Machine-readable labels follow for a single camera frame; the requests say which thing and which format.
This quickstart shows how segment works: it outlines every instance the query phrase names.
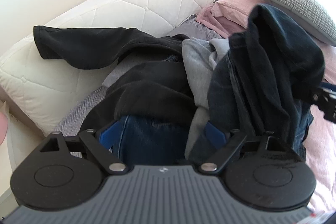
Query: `white quilted pillow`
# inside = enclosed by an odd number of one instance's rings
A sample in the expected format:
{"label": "white quilted pillow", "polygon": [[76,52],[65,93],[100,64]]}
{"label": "white quilted pillow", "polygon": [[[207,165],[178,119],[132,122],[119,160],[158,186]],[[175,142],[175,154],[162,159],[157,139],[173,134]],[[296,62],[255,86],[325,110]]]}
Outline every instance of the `white quilted pillow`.
{"label": "white quilted pillow", "polygon": [[[135,27],[161,37],[212,1],[87,0],[46,26]],[[79,70],[64,60],[43,60],[33,34],[30,34],[0,58],[0,85],[23,112],[48,134],[73,107],[101,85],[112,66]]]}

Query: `denim fabric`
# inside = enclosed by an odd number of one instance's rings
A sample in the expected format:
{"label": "denim fabric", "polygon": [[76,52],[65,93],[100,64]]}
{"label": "denim fabric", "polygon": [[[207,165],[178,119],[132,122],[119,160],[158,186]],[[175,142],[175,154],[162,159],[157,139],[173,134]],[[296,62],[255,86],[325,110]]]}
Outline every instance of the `denim fabric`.
{"label": "denim fabric", "polygon": [[112,152],[128,166],[172,165],[184,158],[189,128],[154,118],[123,116]]}
{"label": "denim fabric", "polygon": [[310,105],[293,99],[291,87],[319,86],[320,48],[289,16],[266,4],[253,8],[248,29],[233,34],[229,44],[209,86],[210,122],[223,133],[273,131],[304,157],[302,140],[312,115]]}

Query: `grey plaid pillow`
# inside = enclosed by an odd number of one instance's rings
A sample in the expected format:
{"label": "grey plaid pillow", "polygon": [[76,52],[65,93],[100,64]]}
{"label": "grey plaid pillow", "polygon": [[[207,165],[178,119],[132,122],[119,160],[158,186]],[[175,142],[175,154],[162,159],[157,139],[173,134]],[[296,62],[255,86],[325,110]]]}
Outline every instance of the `grey plaid pillow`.
{"label": "grey plaid pillow", "polygon": [[336,26],[326,9],[316,0],[265,0],[288,14],[306,32],[336,47]]}

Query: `blue plastic part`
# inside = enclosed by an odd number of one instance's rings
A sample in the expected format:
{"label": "blue plastic part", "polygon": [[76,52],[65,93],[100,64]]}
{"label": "blue plastic part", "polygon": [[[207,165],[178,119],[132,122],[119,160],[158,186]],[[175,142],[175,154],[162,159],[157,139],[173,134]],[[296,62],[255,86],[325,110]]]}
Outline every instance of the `blue plastic part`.
{"label": "blue plastic part", "polygon": [[121,123],[115,122],[107,130],[100,134],[99,143],[101,143],[106,149],[110,149],[119,139],[120,131]]}
{"label": "blue plastic part", "polygon": [[216,149],[220,149],[224,145],[226,145],[226,138],[224,133],[222,133],[210,122],[207,122],[207,124],[205,125],[205,136]]}

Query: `black circular pad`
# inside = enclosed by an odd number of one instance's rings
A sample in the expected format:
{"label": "black circular pad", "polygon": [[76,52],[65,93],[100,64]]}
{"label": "black circular pad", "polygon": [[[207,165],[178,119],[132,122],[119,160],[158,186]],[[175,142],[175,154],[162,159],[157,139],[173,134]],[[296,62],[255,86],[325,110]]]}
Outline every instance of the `black circular pad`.
{"label": "black circular pad", "polygon": [[290,183],[292,172],[279,165],[263,165],[253,172],[254,179],[262,185],[269,187],[281,187]]}
{"label": "black circular pad", "polygon": [[286,211],[308,203],[316,185],[301,161],[252,156],[230,164],[224,174],[231,195],[265,211]]}
{"label": "black circular pad", "polygon": [[35,180],[45,187],[60,187],[69,183],[74,177],[71,168],[64,165],[49,165],[35,173]]}
{"label": "black circular pad", "polygon": [[93,163],[58,151],[30,155],[11,177],[19,204],[40,210],[61,210],[89,200],[102,182]]}

